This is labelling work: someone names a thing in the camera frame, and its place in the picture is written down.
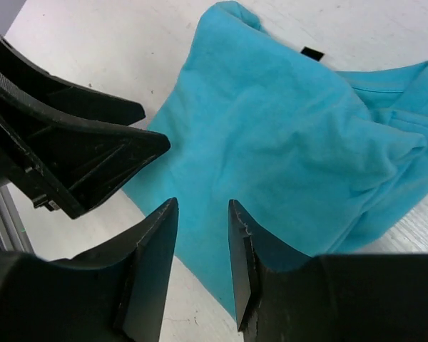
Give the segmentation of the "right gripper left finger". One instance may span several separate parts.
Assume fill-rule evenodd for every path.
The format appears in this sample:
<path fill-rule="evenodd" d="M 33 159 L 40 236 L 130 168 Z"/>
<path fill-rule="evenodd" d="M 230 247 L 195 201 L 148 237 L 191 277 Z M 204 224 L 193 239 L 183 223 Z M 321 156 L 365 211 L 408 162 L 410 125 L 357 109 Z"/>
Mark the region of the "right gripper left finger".
<path fill-rule="evenodd" d="M 178 202 L 72 259 L 0 251 L 0 341 L 157 341 Z"/>

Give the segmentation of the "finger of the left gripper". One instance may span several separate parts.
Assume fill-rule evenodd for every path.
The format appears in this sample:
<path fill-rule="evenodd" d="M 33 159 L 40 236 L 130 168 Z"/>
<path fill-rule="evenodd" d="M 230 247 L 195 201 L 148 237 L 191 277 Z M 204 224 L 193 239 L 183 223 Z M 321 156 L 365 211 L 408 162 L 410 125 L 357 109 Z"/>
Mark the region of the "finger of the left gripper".
<path fill-rule="evenodd" d="M 70 115 L 0 72 L 0 177 L 75 219 L 170 149 L 160 133 Z"/>
<path fill-rule="evenodd" d="M 69 115 L 119 125 L 131 125 L 146 117 L 140 103 L 51 75 L 21 55 L 2 35 L 0 72 L 33 98 Z"/>

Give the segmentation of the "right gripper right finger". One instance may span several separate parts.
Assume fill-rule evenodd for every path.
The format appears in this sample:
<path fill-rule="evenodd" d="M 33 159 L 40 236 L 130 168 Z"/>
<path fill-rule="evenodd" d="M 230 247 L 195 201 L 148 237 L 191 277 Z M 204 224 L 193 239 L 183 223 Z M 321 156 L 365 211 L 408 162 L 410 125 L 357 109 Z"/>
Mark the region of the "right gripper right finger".
<path fill-rule="evenodd" d="M 311 257 L 235 199 L 228 232 L 245 341 L 428 341 L 428 254 Z"/>

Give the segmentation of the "teal t shirt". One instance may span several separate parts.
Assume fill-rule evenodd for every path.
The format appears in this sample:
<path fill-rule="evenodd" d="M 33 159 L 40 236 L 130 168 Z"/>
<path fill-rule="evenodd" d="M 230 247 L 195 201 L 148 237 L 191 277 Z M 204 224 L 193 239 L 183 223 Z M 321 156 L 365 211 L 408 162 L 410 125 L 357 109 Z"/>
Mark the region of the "teal t shirt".
<path fill-rule="evenodd" d="M 229 201 L 314 256 L 373 242 L 428 194 L 428 61 L 332 71 L 222 1 L 149 129 L 170 150 L 124 191 L 144 214 L 178 200 L 176 255 L 233 314 Z"/>

